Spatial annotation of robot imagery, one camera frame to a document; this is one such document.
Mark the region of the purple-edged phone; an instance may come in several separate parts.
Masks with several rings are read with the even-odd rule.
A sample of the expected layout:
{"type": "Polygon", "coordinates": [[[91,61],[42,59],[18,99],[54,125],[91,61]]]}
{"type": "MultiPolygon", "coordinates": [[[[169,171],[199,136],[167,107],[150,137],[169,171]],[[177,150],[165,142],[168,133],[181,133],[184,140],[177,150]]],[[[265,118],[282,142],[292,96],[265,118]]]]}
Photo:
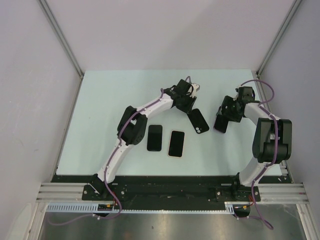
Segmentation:
{"type": "Polygon", "coordinates": [[[229,123],[228,118],[226,118],[226,117],[223,116],[223,115],[218,114],[218,115],[216,116],[216,119],[215,119],[213,128],[214,128],[216,131],[218,131],[218,132],[220,132],[220,133],[222,133],[222,134],[225,134],[226,131],[227,131],[228,123],[229,123]]]}

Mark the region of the large black phone case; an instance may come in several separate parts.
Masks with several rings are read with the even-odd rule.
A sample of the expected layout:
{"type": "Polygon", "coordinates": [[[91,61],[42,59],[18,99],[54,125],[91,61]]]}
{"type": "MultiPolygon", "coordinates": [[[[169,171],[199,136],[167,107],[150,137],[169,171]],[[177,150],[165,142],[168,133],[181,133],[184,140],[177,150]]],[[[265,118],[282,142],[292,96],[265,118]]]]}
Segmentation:
{"type": "Polygon", "coordinates": [[[198,108],[193,109],[187,116],[197,134],[203,134],[210,130],[209,125],[198,108]]]}

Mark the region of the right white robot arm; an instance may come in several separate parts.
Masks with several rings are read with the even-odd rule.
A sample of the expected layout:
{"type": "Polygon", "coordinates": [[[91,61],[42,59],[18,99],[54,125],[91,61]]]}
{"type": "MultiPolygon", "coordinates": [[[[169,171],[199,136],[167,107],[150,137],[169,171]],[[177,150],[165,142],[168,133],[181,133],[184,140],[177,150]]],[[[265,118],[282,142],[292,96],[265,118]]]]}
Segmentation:
{"type": "Polygon", "coordinates": [[[255,91],[249,86],[236,89],[237,95],[226,95],[216,113],[213,128],[224,134],[230,122],[251,120],[256,128],[252,143],[252,159],[233,178],[233,192],[241,188],[253,188],[274,165],[290,158],[292,153],[292,121],[275,116],[263,103],[255,99],[255,91]]]}

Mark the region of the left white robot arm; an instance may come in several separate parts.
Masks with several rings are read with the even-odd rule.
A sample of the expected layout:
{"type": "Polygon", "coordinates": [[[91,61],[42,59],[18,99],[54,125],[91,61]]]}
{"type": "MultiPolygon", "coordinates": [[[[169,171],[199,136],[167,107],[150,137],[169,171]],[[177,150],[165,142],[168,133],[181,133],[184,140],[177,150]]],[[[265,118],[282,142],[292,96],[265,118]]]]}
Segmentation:
{"type": "Polygon", "coordinates": [[[186,80],[181,79],[176,85],[162,88],[160,95],[149,103],[139,107],[128,106],[117,126],[117,139],[110,156],[89,182],[94,192],[102,197],[108,195],[108,184],[114,181],[128,152],[143,140],[150,118],[171,108],[189,114],[199,90],[200,85],[191,82],[188,76],[186,80]]]}

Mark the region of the horizontal aluminium rail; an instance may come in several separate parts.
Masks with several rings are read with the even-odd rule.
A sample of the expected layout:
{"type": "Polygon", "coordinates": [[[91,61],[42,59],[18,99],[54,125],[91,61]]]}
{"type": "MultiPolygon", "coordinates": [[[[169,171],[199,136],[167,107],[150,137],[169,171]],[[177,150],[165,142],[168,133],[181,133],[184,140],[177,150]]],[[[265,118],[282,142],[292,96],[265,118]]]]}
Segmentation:
{"type": "MultiPolygon", "coordinates": [[[[80,202],[84,183],[42,183],[37,202],[80,202]]],[[[302,183],[262,183],[257,185],[264,204],[308,204],[309,199],[302,183]]]]}

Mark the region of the right aluminium frame post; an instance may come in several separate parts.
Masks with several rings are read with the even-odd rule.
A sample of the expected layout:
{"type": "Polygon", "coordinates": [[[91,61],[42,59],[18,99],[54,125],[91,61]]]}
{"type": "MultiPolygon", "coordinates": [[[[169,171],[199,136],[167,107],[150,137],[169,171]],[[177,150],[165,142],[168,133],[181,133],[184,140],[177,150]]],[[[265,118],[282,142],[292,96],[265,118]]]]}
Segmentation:
{"type": "Polygon", "coordinates": [[[301,5],[304,3],[304,0],[294,0],[292,5],[290,6],[287,14],[285,15],[284,20],[282,21],[278,31],[275,34],[275,37],[273,38],[271,45],[267,49],[266,54],[264,55],[261,63],[259,64],[257,70],[255,71],[255,74],[258,78],[261,77],[263,74],[267,64],[272,58],[272,55],[276,51],[278,45],[280,44],[282,38],[285,36],[288,28],[290,27],[293,19],[295,18],[295,15],[299,11],[301,5]]]}

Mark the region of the aluminium frame post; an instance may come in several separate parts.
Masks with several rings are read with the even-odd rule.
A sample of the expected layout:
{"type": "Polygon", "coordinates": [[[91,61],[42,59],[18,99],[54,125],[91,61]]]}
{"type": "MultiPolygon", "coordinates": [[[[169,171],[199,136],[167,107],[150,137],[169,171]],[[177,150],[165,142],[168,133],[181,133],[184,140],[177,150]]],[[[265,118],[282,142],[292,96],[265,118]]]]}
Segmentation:
{"type": "Polygon", "coordinates": [[[80,67],[80,64],[67,40],[65,37],[65,34],[63,33],[61,26],[56,19],[50,5],[46,0],[37,0],[37,3],[39,4],[44,16],[46,17],[50,27],[53,30],[53,33],[55,34],[57,40],[59,41],[63,51],[65,52],[67,58],[69,59],[72,67],[76,71],[79,78],[82,80],[84,77],[84,72],[82,68],[80,67]]]}
{"type": "Polygon", "coordinates": [[[295,18],[295,15],[299,11],[301,5],[304,3],[304,0],[294,0],[292,5],[290,6],[287,14],[285,15],[284,20],[282,21],[278,31],[275,34],[275,37],[273,38],[271,45],[267,49],[266,54],[264,55],[261,63],[259,64],[257,70],[255,71],[255,74],[258,78],[261,77],[263,74],[267,64],[272,58],[272,55],[276,51],[278,45],[280,44],[282,38],[285,36],[288,28],[290,27],[293,19],[295,18]]]}

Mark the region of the left aluminium frame post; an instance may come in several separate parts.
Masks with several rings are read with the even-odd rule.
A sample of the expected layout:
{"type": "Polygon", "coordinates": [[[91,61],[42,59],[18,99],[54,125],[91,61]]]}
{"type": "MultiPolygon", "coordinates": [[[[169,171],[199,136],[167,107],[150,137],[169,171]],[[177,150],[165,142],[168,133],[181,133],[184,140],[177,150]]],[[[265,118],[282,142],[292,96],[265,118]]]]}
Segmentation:
{"type": "Polygon", "coordinates": [[[50,27],[53,30],[53,33],[55,34],[57,40],[59,41],[63,51],[65,52],[67,58],[69,59],[72,67],[76,71],[79,78],[82,80],[84,77],[84,72],[82,68],[80,67],[80,64],[67,40],[65,37],[65,34],[63,33],[61,26],[56,19],[50,5],[46,0],[37,0],[37,3],[39,4],[44,16],[46,17],[50,27]]]}

